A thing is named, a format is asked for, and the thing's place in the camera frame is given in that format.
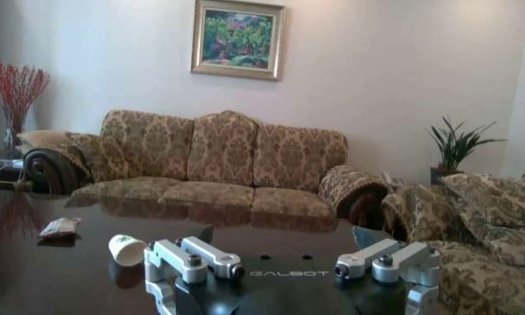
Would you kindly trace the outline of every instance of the bolt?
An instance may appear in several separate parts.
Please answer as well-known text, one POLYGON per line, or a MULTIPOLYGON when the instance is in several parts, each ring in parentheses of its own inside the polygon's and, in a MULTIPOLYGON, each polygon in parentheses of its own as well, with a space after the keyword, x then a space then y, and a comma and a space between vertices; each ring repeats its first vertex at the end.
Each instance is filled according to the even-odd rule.
POLYGON ((391 255, 383 255, 379 258, 379 263, 385 266, 385 267, 391 267, 393 265, 393 257, 391 255))
POLYGON ((339 278, 345 278, 348 276, 348 267, 344 264, 337 264, 335 267, 335 275, 339 278))
POLYGON ((200 264, 203 263, 203 259, 196 254, 192 254, 189 256, 188 261, 189 261, 189 265, 193 266, 193 267, 199 267, 200 264))
POLYGON ((231 269, 231 277, 235 280, 240 280, 245 276, 245 268, 237 264, 231 269))

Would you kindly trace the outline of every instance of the glass vase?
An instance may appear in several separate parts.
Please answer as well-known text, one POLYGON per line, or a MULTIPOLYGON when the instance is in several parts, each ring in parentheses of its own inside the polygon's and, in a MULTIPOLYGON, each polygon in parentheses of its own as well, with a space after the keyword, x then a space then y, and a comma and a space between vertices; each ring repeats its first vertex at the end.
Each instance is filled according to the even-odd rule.
POLYGON ((7 134, 4 137, 4 150, 8 155, 16 155, 16 146, 21 144, 17 134, 23 132, 23 124, 16 123, 16 119, 7 119, 7 134))

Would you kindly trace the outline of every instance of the logo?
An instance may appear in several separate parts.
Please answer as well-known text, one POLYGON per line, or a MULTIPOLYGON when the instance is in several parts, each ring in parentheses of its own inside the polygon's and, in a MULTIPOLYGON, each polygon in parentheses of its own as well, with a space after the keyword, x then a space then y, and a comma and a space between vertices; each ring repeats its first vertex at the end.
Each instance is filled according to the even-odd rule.
POLYGON ((325 277, 329 274, 328 271, 251 271, 251 277, 325 277))

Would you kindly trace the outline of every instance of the framed painting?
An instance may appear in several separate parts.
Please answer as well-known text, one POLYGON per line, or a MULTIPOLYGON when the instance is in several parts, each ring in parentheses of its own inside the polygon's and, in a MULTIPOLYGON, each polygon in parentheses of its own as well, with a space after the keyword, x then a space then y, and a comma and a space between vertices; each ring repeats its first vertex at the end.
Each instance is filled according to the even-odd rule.
POLYGON ((277 81, 285 7, 196 0, 191 72, 277 81))

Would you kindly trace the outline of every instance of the glossy table surface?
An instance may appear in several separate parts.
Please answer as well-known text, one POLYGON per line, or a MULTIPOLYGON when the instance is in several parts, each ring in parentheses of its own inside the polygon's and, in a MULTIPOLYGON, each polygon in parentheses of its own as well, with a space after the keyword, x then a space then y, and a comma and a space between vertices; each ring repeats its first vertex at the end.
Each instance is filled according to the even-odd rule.
POLYGON ((344 220, 0 191, 0 314, 156 314, 143 269, 117 267, 108 241, 116 234, 176 240, 197 235, 207 224, 216 227, 212 244, 240 256, 313 255, 331 260, 333 269, 336 257, 356 251, 344 220), (60 217, 83 219, 77 237, 41 241, 40 230, 60 217))

